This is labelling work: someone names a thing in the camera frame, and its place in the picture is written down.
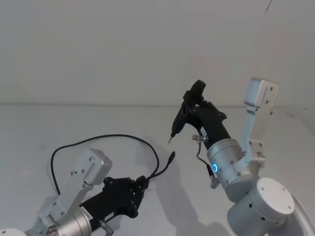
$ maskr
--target white floor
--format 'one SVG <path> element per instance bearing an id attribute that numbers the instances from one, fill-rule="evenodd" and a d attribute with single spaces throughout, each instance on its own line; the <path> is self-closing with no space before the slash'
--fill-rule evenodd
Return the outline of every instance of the white floor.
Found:
<path id="1" fill-rule="evenodd" d="M 185 127 L 167 145 L 178 108 L 93 106 L 0 106 L 0 228 L 27 230 L 47 197 L 55 194 L 49 160 L 59 146 L 92 136 L 125 133 L 151 143 L 163 167 L 172 150 L 176 159 L 165 174 L 150 183 L 135 219 L 111 222 L 116 236 L 233 236 L 226 214 L 232 206 L 221 187 L 213 190 L 196 158 L 196 132 Z M 246 112 L 222 109 L 230 135 L 240 140 Z M 299 118 L 276 109 L 264 137 L 267 163 L 262 177 L 288 188 L 304 205 L 315 224 L 315 137 Z M 150 150 L 126 138 L 108 138 L 60 152 L 55 172 L 61 189 L 75 160 L 86 147 L 101 149 L 112 159 L 111 177 L 137 178 L 155 167 Z M 96 187 L 89 196 L 98 193 Z M 104 236 L 99 230 L 94 236 Z"/>

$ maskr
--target white backdrop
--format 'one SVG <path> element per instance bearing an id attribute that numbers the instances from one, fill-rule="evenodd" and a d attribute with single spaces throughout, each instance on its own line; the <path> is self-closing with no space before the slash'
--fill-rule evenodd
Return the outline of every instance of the white backdrop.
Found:
<path id="1" fill-rule="evenodd" d="M 115 108 L 97 106 L 0 106 L 0 228 L 30 228 L 45 199 L 54 196 L 49 159 L 59 146 L 91 136 L 126 133 L 147 140 L 164 166 L 172 150 L 176 158 L 162 176 L 150 183 L 135 219 L 111 222 L 116 236 L 233 236 L 226 214 L 232 203 L 223 189 L 210 188 L 206 168 L 196 158 L 191 126 L 170 145 L 177 108 Z M 222 109 L 233 138 L 240 139 L 245 109 Z M 276 109 L 264 137 L 267 162 L 262 177 L 281 182 L 304 205 L 315 223 L 315 137 L 294 113 Z M 111 177 L 148 176 L 155 166 L 151 151 L 125 138 L 109 138 L 64 150 L 56 155 L 61 189 L 75 161 L 87 147 L 101 149 L 112 159 Z M 101 190 L 96 187 L 89 196 Z M 104 236 L 98 231 L 94 236 Z"/>
<path id="2" fill-rule="evenodd" d="M 2 0 L 0 103 L 176 105 L 197 79 L 243 105 L 251 77 L 313 71 L 315 1 Z"/>

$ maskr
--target label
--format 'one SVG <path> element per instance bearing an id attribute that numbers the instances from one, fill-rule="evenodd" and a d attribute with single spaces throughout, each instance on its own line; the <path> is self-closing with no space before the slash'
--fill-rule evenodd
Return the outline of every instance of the label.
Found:
<path id="1" fill-rule="evenodd" d="M 206 130 L 205 130 L 204 127 L 201 127 L 200 132 L 202 133 L 202 135 L 203 135 L 204 137 L 207 137 L 207 136 L 208 136 L 208 135 L 207 135 L 207 132 L 206 132 Z"/>
<path id="2" fill-rule="evenodd" d="M 83 206 L 80 208 L 86 214 L 86 216 L 88 217 L 89 220 L 93 219 L 93 216 Z"/>
<path id="3" fill-rule="evenodd" d="M 114 213 L 112 212 L 112 213 L 110 213 L 108 216 L 106 216 L 106 217 L 104 218 L 104 221 L 106 222 L 106 220 L 112 218 L 113 216 L 114 216 Z"/>

